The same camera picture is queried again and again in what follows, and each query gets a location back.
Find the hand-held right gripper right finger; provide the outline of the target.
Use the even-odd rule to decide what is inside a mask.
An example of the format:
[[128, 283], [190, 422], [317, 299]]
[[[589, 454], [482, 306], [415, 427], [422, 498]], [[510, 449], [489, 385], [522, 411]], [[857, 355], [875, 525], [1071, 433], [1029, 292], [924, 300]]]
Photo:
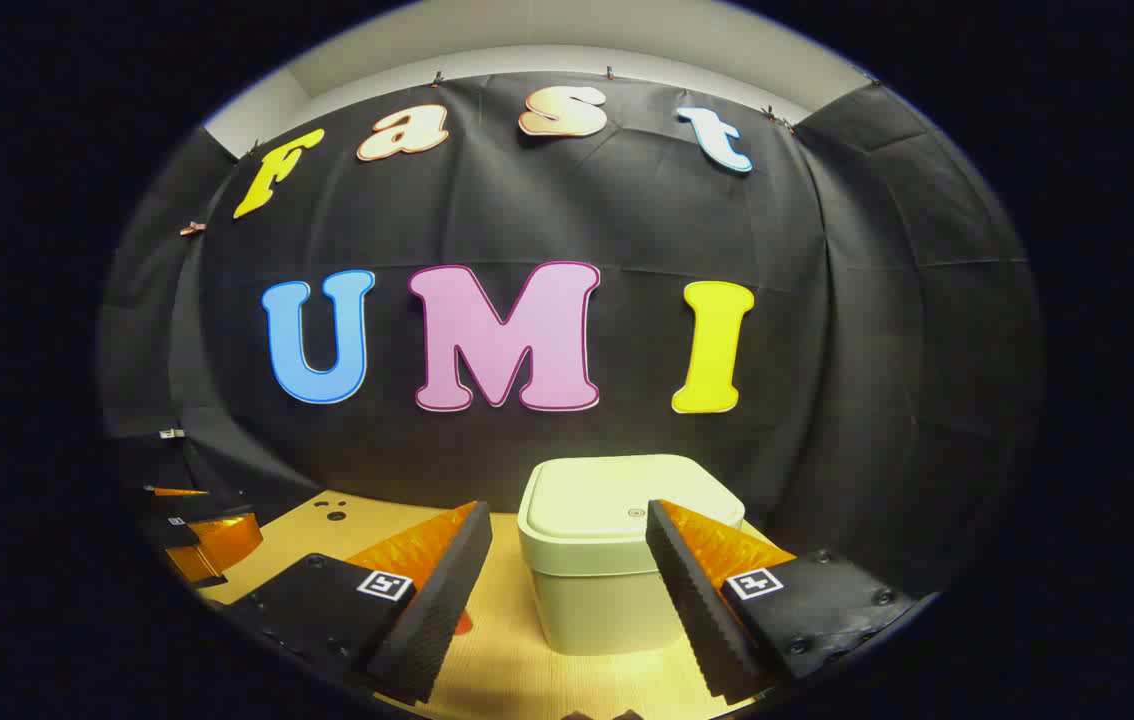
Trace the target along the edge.
[[645, 537], [709, 692], [731, 703], [828, 681], [931, 605], [840, 553], [782, 551], [667, 500]]

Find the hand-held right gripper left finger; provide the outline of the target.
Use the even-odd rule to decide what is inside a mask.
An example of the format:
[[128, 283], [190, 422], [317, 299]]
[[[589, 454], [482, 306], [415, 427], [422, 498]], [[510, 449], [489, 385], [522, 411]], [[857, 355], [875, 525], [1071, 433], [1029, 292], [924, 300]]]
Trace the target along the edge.
[[308, 553], [220, 607], [321, 679], [404, 705], [428, 702], [491, 544], [472, 501], [347, 559]]

